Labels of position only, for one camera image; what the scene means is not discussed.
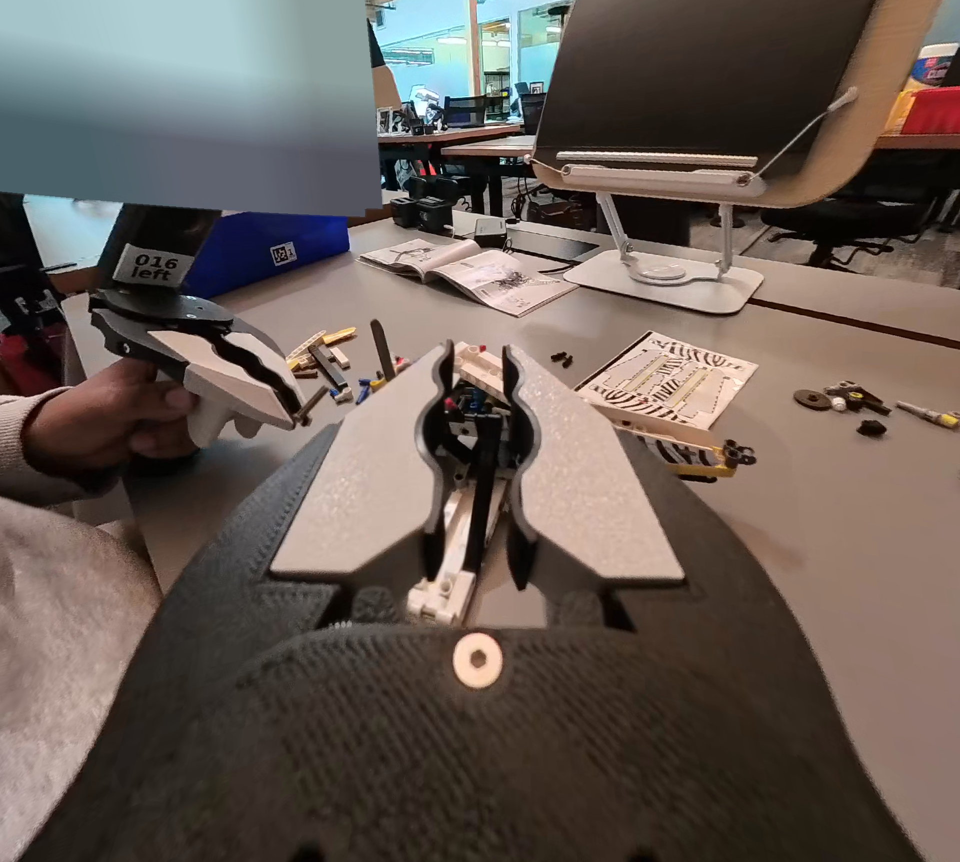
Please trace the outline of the black lego beam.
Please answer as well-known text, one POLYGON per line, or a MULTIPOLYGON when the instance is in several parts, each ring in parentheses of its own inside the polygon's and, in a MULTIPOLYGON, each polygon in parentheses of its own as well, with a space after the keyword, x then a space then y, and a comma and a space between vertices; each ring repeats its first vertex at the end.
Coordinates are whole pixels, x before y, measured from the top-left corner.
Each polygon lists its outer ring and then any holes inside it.
POLYGON ((319 372, 326 378, 331 389, 342 392, 351 388, 346 376, 325 344, 311 345, 307 352, 316 362, 319 372))

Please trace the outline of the person's left hand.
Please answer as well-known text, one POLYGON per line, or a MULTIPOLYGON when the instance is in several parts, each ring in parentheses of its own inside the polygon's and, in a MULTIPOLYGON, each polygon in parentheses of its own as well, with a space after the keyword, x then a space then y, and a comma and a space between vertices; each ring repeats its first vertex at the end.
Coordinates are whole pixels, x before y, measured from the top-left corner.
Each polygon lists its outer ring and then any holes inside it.
POLYGON ((21 434, 27 462, 51 476, 79 476, 136 456, 180 459, 196 446, 188 431, 195 398, 155 366, 120 359, 45 400, 21 434))

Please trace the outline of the grey lego propeller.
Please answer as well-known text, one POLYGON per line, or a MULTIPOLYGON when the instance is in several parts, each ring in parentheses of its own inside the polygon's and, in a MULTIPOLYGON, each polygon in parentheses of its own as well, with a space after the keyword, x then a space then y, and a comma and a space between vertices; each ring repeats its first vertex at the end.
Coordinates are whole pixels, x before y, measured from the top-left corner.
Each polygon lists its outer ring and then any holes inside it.
POLYGON ((375 342, 376 352, 380 362, 380 372, 385 381, 391 381, 397 376, 396 361, 391 352, 386 332, 381 322, 374 318, 369 322, 371 336, 375 342))

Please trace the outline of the red and black bag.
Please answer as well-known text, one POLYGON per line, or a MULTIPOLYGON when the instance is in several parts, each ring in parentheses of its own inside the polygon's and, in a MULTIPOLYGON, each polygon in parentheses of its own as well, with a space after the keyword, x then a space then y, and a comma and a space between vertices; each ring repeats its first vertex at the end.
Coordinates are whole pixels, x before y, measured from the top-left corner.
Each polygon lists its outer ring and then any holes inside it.
POLYGON ((2 371, 19 395, 38 395, 64 383, 65 298, 42 269, 2 265, 2 371))

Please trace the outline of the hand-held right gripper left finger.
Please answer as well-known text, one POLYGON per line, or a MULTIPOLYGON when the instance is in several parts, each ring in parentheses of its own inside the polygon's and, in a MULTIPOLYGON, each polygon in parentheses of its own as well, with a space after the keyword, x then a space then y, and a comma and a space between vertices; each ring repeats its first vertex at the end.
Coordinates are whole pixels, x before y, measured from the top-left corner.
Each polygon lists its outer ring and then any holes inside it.
POLYGON ((427 352, 347 414, 270 565, 280 579, 412 587, 443 560, 437 458, 454 346, 427 352))

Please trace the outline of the grey lego pin yellow tip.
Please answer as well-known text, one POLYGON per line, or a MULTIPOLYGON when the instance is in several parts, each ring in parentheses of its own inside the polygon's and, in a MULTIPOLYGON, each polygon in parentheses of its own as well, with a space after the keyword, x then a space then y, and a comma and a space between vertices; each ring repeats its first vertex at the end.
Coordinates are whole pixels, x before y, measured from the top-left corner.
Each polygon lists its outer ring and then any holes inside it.
POLYGON ((895 407, 915 418, 951 431, 958 430, 959 417, 954 413, 938 412, 933 409, 920 407, 914 403, 898 400, 895 407))

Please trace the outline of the black battery charger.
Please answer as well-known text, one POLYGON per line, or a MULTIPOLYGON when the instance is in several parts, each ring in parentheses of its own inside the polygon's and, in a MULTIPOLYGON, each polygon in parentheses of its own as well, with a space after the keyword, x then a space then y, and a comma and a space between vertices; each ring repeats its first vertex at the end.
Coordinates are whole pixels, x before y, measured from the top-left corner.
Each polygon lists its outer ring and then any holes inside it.
POLYGON ((434 234, 453 230, 453 207, 461 187, 448 176, 413 176, 403 184, 405 194, 390 200, 393 222, 403 229, 434 234))

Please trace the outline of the wooden office desk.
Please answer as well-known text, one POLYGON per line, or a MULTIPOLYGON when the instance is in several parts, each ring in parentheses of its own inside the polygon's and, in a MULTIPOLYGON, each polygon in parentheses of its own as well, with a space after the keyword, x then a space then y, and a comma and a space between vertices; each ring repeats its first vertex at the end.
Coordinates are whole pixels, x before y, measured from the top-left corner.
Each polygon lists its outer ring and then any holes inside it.
POLYGON ((420 161, 444 168, 451 160, 462 165, 469 179, 472 210, 502 215, 501 161, 532 151, 530 134, 517 122, 498 122, 444 129, 430 134, 378 133, 379 163, 383 187, 398 191, 397 162, 420 161))

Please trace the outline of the zebra striped lego plane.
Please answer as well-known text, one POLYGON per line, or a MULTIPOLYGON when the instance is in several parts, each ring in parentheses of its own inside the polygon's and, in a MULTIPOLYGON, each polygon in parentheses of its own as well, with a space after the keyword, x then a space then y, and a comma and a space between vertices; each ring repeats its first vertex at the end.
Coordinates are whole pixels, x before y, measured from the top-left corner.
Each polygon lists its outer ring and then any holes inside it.
MULTIPOLYGON (((506 525, 508 488, 517 468, 508 449, 511 411, 503 383, 501 357, 482 345, 458 341, 453 348, 453 378, 444 401, 448 434, 438 450, 450 492, 442 511, 443 557, 434 579, 415 583, 406 597, 406 616, 444 626, 463 626, 489 544, 506 525), (476 420, 501 418, 500 448, 492 463, 481 462, 476 420)), ((680 479, 714 483, 757 462, 756 451, 737 441, 710 435, 668 434, 618 410, 603 409, 611 425, 639 439, 680 479)))

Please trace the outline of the lego instruction booklet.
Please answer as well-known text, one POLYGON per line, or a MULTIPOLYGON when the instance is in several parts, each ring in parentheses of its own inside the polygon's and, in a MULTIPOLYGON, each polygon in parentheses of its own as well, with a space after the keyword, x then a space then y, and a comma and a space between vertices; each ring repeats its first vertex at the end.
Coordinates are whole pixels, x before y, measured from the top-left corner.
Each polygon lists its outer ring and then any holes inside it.
POLYGON ((471 240, 437 244, 417 238, 358 258, 421 283, 446 282, 475 302, 516 318, 576 289, 574 283, 541 272, 519 256, 482 249, 471 240))

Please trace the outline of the zebra striped sticker sheet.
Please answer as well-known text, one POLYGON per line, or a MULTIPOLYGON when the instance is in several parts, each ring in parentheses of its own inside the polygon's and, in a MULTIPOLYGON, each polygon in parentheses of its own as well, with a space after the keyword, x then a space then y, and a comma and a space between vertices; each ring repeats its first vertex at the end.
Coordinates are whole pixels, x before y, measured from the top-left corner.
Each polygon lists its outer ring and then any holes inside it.
POLYGON ((708 430, 758 368, 750 360, 648 331, 576 391, 636 419, 708 430))

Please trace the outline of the red box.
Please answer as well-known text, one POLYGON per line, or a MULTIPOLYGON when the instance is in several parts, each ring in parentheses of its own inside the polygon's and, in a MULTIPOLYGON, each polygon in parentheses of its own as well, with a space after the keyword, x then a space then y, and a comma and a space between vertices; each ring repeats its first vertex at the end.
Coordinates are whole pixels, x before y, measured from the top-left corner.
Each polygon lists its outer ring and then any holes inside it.
POLYGON ((882 135, 958 135, 959 92, 958 86, 903 90, 894 102, 882 135))

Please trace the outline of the person's left forearm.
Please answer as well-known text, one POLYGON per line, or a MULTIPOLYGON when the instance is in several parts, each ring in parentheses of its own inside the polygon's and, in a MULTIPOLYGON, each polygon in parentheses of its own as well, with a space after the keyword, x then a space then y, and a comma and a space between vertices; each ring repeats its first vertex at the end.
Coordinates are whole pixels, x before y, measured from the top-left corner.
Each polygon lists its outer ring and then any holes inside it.
POLYGON ((32 397, 1 396, 1 496, 34 507, 47 508, 80 499, 81 487, 36 470, 23 447, 25 427, 48 401, 67 391, 56 388, 32 397))

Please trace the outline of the blue plastic bin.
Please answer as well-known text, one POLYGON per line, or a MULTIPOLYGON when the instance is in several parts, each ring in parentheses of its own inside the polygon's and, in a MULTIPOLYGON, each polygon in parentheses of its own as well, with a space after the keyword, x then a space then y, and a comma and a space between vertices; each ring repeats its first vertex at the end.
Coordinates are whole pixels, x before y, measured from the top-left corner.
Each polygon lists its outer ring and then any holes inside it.
POLYGON ((293 213, 225 213, 183 283, 186 295, 212 299, 350 249, 348 218, 293 213))

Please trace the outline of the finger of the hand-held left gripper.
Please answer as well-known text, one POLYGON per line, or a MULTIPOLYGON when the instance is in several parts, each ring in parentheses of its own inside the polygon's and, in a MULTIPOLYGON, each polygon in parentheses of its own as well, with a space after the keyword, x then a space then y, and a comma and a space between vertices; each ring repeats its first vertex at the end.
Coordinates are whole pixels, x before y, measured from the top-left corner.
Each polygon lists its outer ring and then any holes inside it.
POLYGON ((283 353, 251 331, 231 331, 213 338, 214 351, 246 376, 273 390, 281 403, 304 403, 302 389, 283 353))
POLYGON ((213 339, 174 329, 151 329, 147 336, 184 369, 182 386, 197 399, 187 418, 189 431, 222 431, 229 423, 237 431, 258 431, 263 425, 297 428, 294 415, 304 404, 281 403, 267 385, 222 359, 213 339))

